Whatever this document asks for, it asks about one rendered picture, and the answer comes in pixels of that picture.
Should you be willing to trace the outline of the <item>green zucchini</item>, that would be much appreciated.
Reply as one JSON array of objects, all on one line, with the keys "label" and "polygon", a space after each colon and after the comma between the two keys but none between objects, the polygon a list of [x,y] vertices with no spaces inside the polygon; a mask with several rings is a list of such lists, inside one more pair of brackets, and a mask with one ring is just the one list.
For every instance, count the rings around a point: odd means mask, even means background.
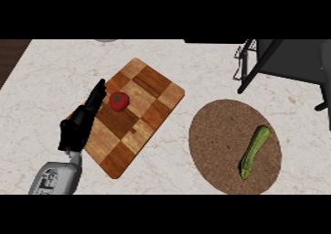
[{"label": "green zucchini", "polygon": [[255,131],[255,135],[247,147],[244,157],[241,160],[241,178],[246,180],[252,175],[252,169],[255,164],[255,159],[261,148],[263,147],[268,139],[271,137],[271,128],[266,125],[261,125]]}]

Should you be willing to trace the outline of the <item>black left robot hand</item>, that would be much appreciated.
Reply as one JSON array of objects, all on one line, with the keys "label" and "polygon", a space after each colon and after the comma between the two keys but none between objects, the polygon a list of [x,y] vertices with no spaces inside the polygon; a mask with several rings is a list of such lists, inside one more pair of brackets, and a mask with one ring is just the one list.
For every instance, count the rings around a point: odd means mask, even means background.
[{"label": "black left robot hand", "polygon": [[101,79],[89,94],[86,103],[77,107],[70,119],[66,119],[60,124],[60,151],[83,151],[91,136],[95,117],[102,107],[102,100],[105,96],[105,79]]}]

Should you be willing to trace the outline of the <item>brown oval placemat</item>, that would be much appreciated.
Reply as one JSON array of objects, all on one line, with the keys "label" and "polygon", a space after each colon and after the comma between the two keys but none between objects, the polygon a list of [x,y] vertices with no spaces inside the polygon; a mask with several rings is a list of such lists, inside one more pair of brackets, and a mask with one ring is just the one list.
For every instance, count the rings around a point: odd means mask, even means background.
[{"label": "brown oval placemat", "polygon": [[[252,175],[241,177],[241,161],[258,127],[271,136],[256,155]],[[272,187],[281,170],[277,131],[261,112],[244,102],[218,100],[198,111],[190,128],[190,149],[197,169],[227,194],[262,194]]]}]

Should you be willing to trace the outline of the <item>checkered wooden cutting board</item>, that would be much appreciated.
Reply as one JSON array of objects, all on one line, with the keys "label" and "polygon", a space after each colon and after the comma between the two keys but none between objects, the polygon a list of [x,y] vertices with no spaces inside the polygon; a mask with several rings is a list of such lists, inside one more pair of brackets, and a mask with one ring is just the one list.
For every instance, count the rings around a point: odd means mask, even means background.
[{"label": "checkered wooden cutting board", "polygon": [[[86,151],[113,179],[123,175],[166,118],[185,96],[185,89],[139,58],[135,58],[105,83],[102,101]],[[125,92],[131,105],[111,109],[110,97]]]}]

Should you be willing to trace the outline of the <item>red tomato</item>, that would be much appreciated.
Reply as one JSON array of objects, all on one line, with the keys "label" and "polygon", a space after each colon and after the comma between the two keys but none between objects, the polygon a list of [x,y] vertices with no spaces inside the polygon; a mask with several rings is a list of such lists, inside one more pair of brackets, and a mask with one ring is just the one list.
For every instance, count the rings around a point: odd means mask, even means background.
[{"label": "red tomato", "polygon": [[131,105],[131,97],[125,92],[116,92],[110,97],[111,109],[116,112],[123,112]]}]

